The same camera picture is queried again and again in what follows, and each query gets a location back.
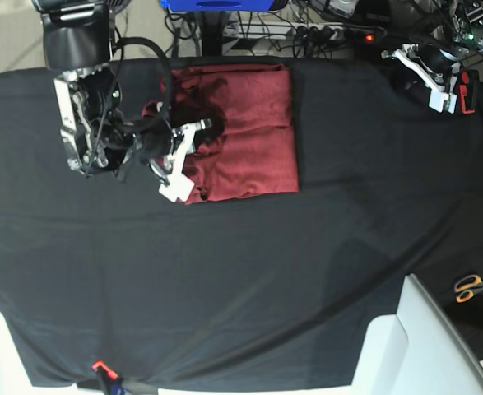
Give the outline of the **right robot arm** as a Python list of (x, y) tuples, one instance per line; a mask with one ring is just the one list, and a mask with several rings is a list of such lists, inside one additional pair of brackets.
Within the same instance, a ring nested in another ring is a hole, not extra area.
[[(54, 78), (68, 167), (86, 177), (106, 172), (125, 180), (141, 162), (164, 186), (172, 183), (175, 156), (194, 153), (212, 140), (214, 121), (198, 116), (173, 123), (170, 107), (174, 85), (168, 58), (158, 44), (143, 37), (124, 37), (116, 16), (127, 1), (35, 1), (43, 27), (44, 59)], [(121, 67), (112, 68), (115, 53), (129, 45), (151, 49), (162, 66), (164, 97), (156, 112), (125, 121), (119, 109)]]

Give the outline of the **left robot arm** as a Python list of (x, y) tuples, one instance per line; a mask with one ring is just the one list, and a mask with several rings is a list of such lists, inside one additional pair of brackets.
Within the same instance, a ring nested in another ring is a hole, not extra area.
[(397, 66), (392, 83), (397, 90), (423, 99), (442, 92), (467, 91), (473, 72), (463, 65), (471, 55), (483, 54), (481, 1), (411, 1), (421, 17), (408, 27), (391, 30), (382, 58)]

